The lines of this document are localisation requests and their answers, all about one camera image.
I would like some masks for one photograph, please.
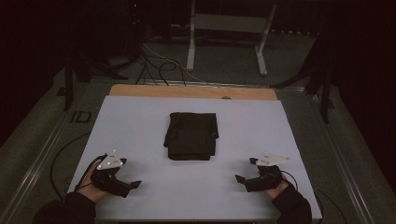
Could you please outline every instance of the white board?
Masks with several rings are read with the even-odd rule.
[[[216,113],[216,155],[210,161],[171,161],[163,141],[173,112]],[[127,198],[108,196],[96,205],[102,220],[261,220],[279,213],[264,192],[246,192],[234,175],[258,176],[249,158],[263,152],[290,157],[278,165],[294,175],[321,218],[309,178],[279,101],[107,96],[69,191],[90,162],[117,150],[128,161],[116,174],[142,180]]]

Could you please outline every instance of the sleeve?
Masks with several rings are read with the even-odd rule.
[[[308,200],[293,185],[288,185],[274,198],[273,204],[280,212],[277,224],[312,223],[311,206]]]
[[[66,195],[64,203],[52,201],[38,210],[33,224],[94,224],[95,205],[93,201],[80,193]]]

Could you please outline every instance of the floor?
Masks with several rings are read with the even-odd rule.
[[[179,67],[187,63],[188,38],[180,36],[164,41],[154,36],[142,50],[152,64],[163,67],[159,73],[159,69],[149,65],[149,73],[143,73],[138,84],[165,85],[164,79],[170,85],[268,88],[296,75],[315,41],[314,37],[305,35],[270,34],[264,48],[268,75],[263,77],[258,72],[254,53],[259,40],[255,38],[215,38],[210,33],[203,34],[197,39],[194,71],[188,73]],[[111,62],[122,60],[118,57]],[[144,61],[141,58],[119,71],[128,80],[115,80],[98,71],[93,71],[90,83],[75,79],[75,100],[68,112],[63,112],[64,98],[56,96],[64,86],[64,73],[55,77],[53,88],[0,150],[1,223],[30,223],[39,207],[57,199],[50,183],[51,174],[60,194],[65,194],[104,97],[115,83],[134,84]],[[396,223],[396,197],[336,87],[332,87],[330,123],[326,124],[318,113],[320,95],[305,94],[306,82],[307,79],[300,80],[276,90],[276,94],[285,108],[322,205],[321,223]],[[87,122],[78,122],[73,119],[74,113],[91,113],[92,117]]]

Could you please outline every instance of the table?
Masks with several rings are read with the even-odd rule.
[[[232,100],[221,99],[223,96]],[[169,114],[175,111],[217,114],[219,139],[210,161],[167,158],[163,140]],[[117,178],[143,182],[127,198],[109,196],[101,201],[96,207],[101,220],[277,218],[267,195],[246,192],[234,178],[258,176],[248,158],[260,157],[265,151],[291,158],[279,168],[294,175],[300,192],[311,203],[313,218],[321,218],[286,114],[272,90],[116,85],[104,100],[69,191],[94,158],[113,149],[128,160]]]
[[[262,50],[268,37],[272,20],[275,15],[276,4],[273,4],[269,15],[262,18],[211,15],[195,13],[195,0],[191,0],[191,26],[190,26],[190,46],[187,56],[187,70],[192,71],[195,58],[195,29],[222,30],[222,31],[239,31],[262,34],[262,40],[255,47],[257,63],[260,74],[267,75]]]

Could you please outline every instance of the cable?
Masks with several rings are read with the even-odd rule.
[[[143,84],[145,84],[145,82],[146,82],[146,74],[148,73],[148,75],[151,77],[151,80],[155,83],[155,85],[158,85],[158,83],[155,81],[154,77],[150,73],[149,69],[147,68],[146,70],[147,70],[147,72],[145,73]]]
[[[76,190],[85,188],[85,187],[87,187],[87,186],[89,186],[89,185],[91,185],[91,184],[92,184],[92,182],[89,183],[89,184],[83,185],[83,186],[78,186],[78,188],[76,188]]]
[[[158,56],[158,57],[160,57],[160,58],[162,58],[162,59],[165,59],[166,61],[175,63],[175,64],[177,64],[178,66],[180,66],[180,67],[187,73],[187,75],[188,75],[189,77],[191,77],[191,78],[193,78],[193,79],[195,79],[195,80],[197,80],[197,81],[200,81],[200,82],[202,82],[202,83],[210,84],[209,82],[203,81],[203,80],[201,80],[201,79],[199,79],[199,78],[194,77],[193,75],[191,75],[191,74],[189,73],[189,71],[188,71],[185,67],[183,67],[180,63],[176,62],[175,60],[172,60],[172,59],[163,57],[162,55],[160,55],[160,54],[154,52],[153,50],[151,50],[146,44],[143,44],[143,46],[144,46],[146,49],[148,49],[151,53],[153,53],[154,55],[156,55],[156,56]]]
[[[157,68],[159,70],[160,77],[163,79],[163,81],[166,83],[166,85],[169,86],[169,84],[166,82],[165,78],[163,77],[162,71],[173,71],[173,70],[176,69],[177,65],[180,65],[180,63],[178,61],[176,61],[176,60],[170,59],[169,63],[163,63],[160,67],[157,67],[154,63],[152,63],[148,59],[148,57],[160,58],[160,59],[169,59],[169,58],[158,57],[158,56],[157,57],[156,56],[147,56],[145,52],[143,52],[142,54],[144,55],[144,57],[148,61],[148,63],[150,63],[153,67],[155,67],[155,68]],[[163,67],[166,66],[167,64],[172,64],[174,67],[169,68],[169,69],[163,69]],[[186,80],[184,79],[184,73],[183,73],[183,70],[182,70],[181,66],[180,66],[180,74],[181,74],[181,79],[182,79],[182,81],[184,83],[184,86],[187,86]]]
[[[78,189],[84,188],[88,185],[84,185],[81,186],[81,183],[84,181],[85,176],[87,175],[87,173],[90,171],[91,167],[97,162],[97,161],[102,161],[105,157],[107,156],[107,154],[103,155],[103,156],[98,156],[96,159],[94,159],[90,165],[87,167],[87,169],[85,170],[84,174],[82,175],[81,179],[78,181],[78,184],[76,184],[75,190],[74,192],[76,192]]]
[[[141,54],[143,54],[145,61],[143,63],[142,71],[140,71],[139,77],[137,77],[136,82],[134,84],[137,84],[139,82],[140,78],[143,76],[143,73],[145,72],[145,70],[147,70],[147,66],[148,66],[148,60],[145,57],[143,50],[141,50],[141,51],[142,51]]]
[[[79,136],[79,137],[73,139],[72,141],[68,142],[66,145],[64,145],[64,146],[56,153],[55,157],[54,157],[53,160],[52,160],[52,164],[50,165],[50,169],[49,169],[49,181],[50,181],[50,183],[51,183],[53,189],[55,190],[55,193],[58,195],[58,197],[59,197],[59,199],[60,199],[61,201],[63,201],[64,198],[62,197],[62,195],[61,195],[61,193],[59,192],[59,190],[56,188],[55,183],[54,183],[54,181],[53,181],[53,167],[54,167],[54,165],[55,165],[55,162],[56,162],[56,160],[58,159],[59,155],[61,155],[61,153],[62,153],[67,147],[69,147],[69,146],[72,145],[73,143],[77,142],[79,139],[81,139],[81,138],[83,138],[83,137],[85,137],[85,136],[87,136],[87,135],[89,135],[89,134],[91,134],[91,132],[89,132],[89,133],[84,133],[83,135],[81,135],[81,136]]]
[[[291,175],[291,174],[289,174],[288,172],[286,172],[286,171],[280,171],[280,172],[282,172],[282,173],[284,173],[284,174],[287,174],[287,175],[289,175],[291,178],[293,178],[293,180],[294,180],[294,183],[295,183],[295,185],[296,185],[296,190],[298,191],[298,184],[297,184],[297,180],[294,178],[294,176],[293,175]]]
[[[341,208],[327,195],[325,194],[323,191],[321,191],[318,188],[315,188],[315,190],[317,190],[319,193],[321,193],[323,196],[325,196],[327,199],[329,199],[330,202],[332,202],[332,204],[334,204],[334,206],[337,208],[337,210],[340,212],[341,216],[343,217],[344,222],[347,224],[347,218],[344,215],[343,211],[341,210]]]
[[[147,73],[148,73],[148,74],[150,75],[150,77],[152,78],[152,80],[155,82],[153,76],[151,75],[151,73],[150,73],[150,71],[149,71],[149,68],[147,67],[147,63],[151,64],[153,67],[155,67],[155,68],[158,69],[160,78],[163,80],[163,82],[165,82],[165,84],[166,84],[167,86],[169,86],[168,82],[167,82],[166,79],[163,77],[162,71],[173,71],[173,70],[176,69],[177,66],[176,66],[174,63],[163,63],[160,67],[157,67],[152,61],[150,61],[150,60],[148,59],[148,57],[147,57],[147,55],[146,55],[146,53],[145,53],[144,51],[142,51],[141,54],[142,54],[142,56],[143,56],[144,59],[145,59],[145,66],[144,66],[142,72],[143,72],[144,70],[146,70]],[[170,68],[170,69],[163,69],[163,67],[166,66],[166,65],[168,65],[168,64],[172,64],[174,67],[172,67],[172,68]]]
[[[315,198],[316,198],[317,201],[318,201],[320,213],[322,214],[322,218],[321,218],[320,221],[318,222],[318,224],[320,224],[320,223],[322,222],[322,220],[323,220],[323,217],[324,217],[323,204],[322,204],[321,200],[319,199],[318,195],[317,195],[315,192],[314,192],[314,195],[315,195]]]

